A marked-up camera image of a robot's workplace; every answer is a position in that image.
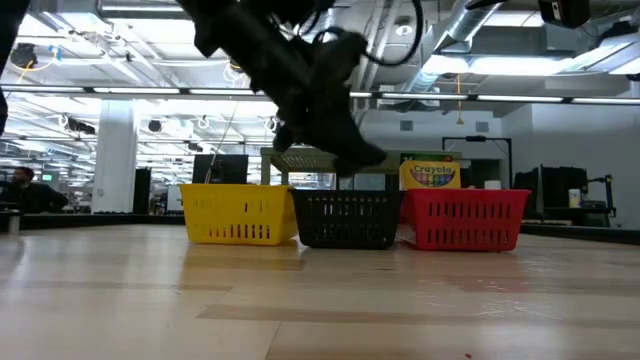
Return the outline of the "black background monitor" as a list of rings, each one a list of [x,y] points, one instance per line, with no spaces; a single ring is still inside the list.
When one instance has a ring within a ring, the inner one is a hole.
[[[192,182],[195,184],[246,184],[248,155],[196,155]]]

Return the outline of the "linear ceiling light strip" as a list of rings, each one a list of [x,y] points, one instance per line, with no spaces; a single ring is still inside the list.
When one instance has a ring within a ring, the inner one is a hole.
[[[9,93],[61,95],[79,97],[124,97],[131,99],[212,99],[221,101],[266,101],[262,93],[243,88],[160,88],[160,87],[81,87],[54,85],[0,84]],[[560,97],[528,95],[492,95],[457,93],[400,93],[380,91],[352,91],[350,97],[364,100],[398,101],[446,101],[491,103],[541,103],[562,105],[640,106],[640,98],[621,97]]]

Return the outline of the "black background stand frame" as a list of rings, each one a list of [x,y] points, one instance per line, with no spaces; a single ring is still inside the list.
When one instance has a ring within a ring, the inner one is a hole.
[[[513,187],[514,174],[513,174],[513,143],[511,138],[507,137],[486,137],[482,135],[472,135],[472,136],[464,136],[464,137],[442,137],[441,138],[441,150],[446,150],[446,143],[451,141],[464,141],[464,142],[475,142],[475,143],[483,143],[483,142],[493,142],[496,146],[499,141],[504,142],[507,145],[507,169],[508,169],[508,184],[509,188]]]

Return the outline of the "person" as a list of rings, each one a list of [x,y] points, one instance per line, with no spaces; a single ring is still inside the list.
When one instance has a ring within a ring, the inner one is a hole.
[[[33,181],[31,168],[16,167],[11,182],[0,182],[0,203],[14,204],[27,214],[55,213],[61,211],[68,199],[47,184]]]

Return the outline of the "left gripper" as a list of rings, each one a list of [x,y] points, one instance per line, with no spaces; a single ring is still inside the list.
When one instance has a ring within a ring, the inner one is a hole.
[[[328,42],[302,41],[303,59],[311,66],[309,85],[294,101],[294,112],[282,114],[273,148],[285,152],[295,143],[334,150],[338,176],[382,163],[387,153],[360,135],[350,110],[346,81],[367,47],[358,33],[344,32]]]

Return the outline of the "yellow plastic basket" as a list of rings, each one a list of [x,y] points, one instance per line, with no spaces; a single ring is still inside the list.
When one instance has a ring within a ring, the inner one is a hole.
[[[278,246],[298,234],[288,186],[184,184],[180,191],[193,243]]]

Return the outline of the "silver ventilation duct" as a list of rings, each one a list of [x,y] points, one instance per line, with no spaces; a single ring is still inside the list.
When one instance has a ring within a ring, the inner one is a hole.
[[[450,55],[468,55],[473,38],[500,8],[499,3],[468,9],[474,0],[456,0],[448,18],[430,25],[422,36],[418,50],[419,70],[410,78],[403,92],[428,92],[437,79],[446,73],[454,73],[461,59]]]

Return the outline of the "Crayola crayon box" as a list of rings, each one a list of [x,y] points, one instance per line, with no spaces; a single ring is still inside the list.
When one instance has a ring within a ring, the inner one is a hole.
[[[461,168],[449,154],[402,153],[399,184],[401,190],[462,187]]]

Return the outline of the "black background panel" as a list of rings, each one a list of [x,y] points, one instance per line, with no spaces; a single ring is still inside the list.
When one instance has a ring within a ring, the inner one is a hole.
[[[136,170],[133,198],[134,214],[147,214],[149,212],[151,175],[152,171],[149,168],[140,168]]]

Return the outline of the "red plastic basket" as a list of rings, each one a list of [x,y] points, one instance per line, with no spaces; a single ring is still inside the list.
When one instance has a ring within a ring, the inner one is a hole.
[[[403,239],[425,251],[504,252],[517,246],[528,190],[412,189]]]

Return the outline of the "black background equipment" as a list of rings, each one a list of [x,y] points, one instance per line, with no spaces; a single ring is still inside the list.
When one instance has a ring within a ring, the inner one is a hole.
[[[538,202],[545,208],[568,208],[569,191],[588,191],[587,171],[576,167],[539,166],[528,172],[518,172],[513,182],[515,189],[529,190],[525,210],[539,212]]]

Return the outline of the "black plastic basket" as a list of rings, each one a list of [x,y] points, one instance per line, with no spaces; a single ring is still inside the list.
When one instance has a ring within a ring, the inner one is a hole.
[[[300,241],[311,248],[386,250],[395,244],[404,193],[291,191]]]

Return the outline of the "white building column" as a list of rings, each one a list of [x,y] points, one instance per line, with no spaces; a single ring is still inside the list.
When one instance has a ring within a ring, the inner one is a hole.
[[[138,127],[132,101],[101,102],[91,204],[93,213],[132,211]]]

